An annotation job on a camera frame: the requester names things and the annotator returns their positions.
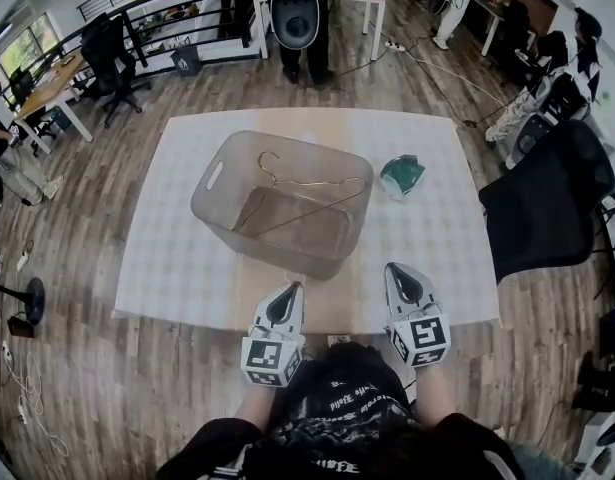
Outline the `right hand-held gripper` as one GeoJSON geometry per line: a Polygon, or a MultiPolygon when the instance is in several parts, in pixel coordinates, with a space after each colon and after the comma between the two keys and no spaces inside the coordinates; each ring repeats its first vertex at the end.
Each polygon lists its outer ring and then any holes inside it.
{"type": "Polygon", "coordinates": [[[447,316],[438,308],[431,280],[415,268],[398,262],[385,266],[386,300],[392,319],[386,333],[401,361],[419,368],[444,360],[451,336],[447,316]],[[402,315],[401,308],[425,309],[402,315]]]}

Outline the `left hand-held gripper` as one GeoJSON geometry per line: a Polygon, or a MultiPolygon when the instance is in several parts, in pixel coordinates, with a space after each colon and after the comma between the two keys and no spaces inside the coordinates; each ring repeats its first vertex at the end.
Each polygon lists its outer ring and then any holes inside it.
{"type": "Polygon", "coordinates": [[[257,306],[248,335],[242,339],[240,368],[246,379],[264,387],[288,387],[303,360],[304,289],[284,285],[257,306]]]}

